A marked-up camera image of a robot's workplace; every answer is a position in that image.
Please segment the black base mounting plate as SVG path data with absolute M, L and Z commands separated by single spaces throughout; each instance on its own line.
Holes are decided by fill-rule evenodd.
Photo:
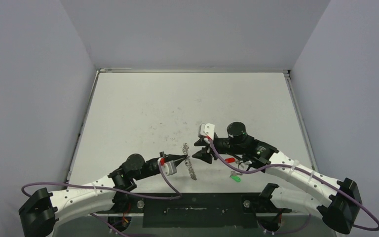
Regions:
M 260 193 L 184 193 L 177 200 L 122 195 L 107 214 L 142 214 L 144 228 L 257 228 L 257 214 L 290 213 Z

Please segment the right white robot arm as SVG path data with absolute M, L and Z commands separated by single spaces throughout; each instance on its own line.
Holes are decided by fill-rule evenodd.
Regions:
M 194 145 L 201 150 L 193 158 L 212 163 L 213 160 L 223 160 L 223 155 L 230 155 L 248 165 L 247 170 L 234 167 L 233 171 L 242 174 L 263 172 L 299 189 L 294 191 L 268 183 L 259 196 L 262 210 L 299 211 L 321 218 L 325 225 L 338 233 L 350 234 L 362 203 L 353 180 L 327 177 L 300 164 L 276 147 L 248 135 L 245 125 L 238 121 L 227 127 L 226 138 L 218 137 L 211 123 L 200 125 L 198 137 Z

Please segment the key with red tag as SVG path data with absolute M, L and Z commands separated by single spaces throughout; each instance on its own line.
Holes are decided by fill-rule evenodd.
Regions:
M 226 163 L 236 163 L 236 164 L 241 164 L 241 163 L 243 163 L 242 160 L 236 159 L 236 158 L 234 158 L 234 157 L 226 158 L 226 159 L 225 159 L 225 162 L 226 162 Z

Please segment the silver keyring disc with rings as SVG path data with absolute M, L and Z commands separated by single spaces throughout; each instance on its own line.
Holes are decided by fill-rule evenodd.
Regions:
M 192 180 L 197 180 L 195 171 L 192 167 L 192 163 L 189 156 L 189 145 L 187 143 L 183 143 L 182 151 L 184 155 L 187 155 L 187 159 L 184 161 L 185 166 L 188 168 L 189 175 Z

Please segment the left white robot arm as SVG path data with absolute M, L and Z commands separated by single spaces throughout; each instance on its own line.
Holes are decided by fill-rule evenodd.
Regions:
M 66 189 L 48 191 L 45 186 L 29 196 L 20 207 L 19 216 L 26 237 L 46 237 L 54 228 L 73 219 L 95 212 L 123 212 L 130 203 L 136 181 L 158 174 L 166 177 L 177 172 L 177 166 L 188 155 L 160 153 L 158 158 L 145 160 L 131 154 L 108 175 L 85 185 L 63 183 Z

